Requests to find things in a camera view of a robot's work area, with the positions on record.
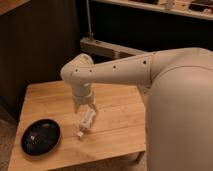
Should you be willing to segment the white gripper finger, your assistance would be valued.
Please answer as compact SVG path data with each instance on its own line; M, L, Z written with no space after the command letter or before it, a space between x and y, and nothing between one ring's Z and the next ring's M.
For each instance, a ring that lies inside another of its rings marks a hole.
M94 103L89 104L89 107L93 109L95 112L98 112L97 107Z
M80 106L79 105L74 105L74 112L75 114L78 113Z

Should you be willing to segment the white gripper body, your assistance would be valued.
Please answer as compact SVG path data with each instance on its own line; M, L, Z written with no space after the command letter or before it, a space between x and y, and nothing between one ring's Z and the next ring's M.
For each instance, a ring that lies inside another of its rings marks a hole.
M87 95L73 95L73 101L77 107L81 105L91 106L94 102L94 93L90 91Z

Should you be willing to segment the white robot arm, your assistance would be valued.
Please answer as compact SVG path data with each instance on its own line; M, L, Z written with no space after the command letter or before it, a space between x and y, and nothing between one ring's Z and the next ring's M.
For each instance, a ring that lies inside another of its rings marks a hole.
M94 103L93 83L147 88L147 171L213 171L212 51L170 49L99 64L82 53L60 75L76 107Z

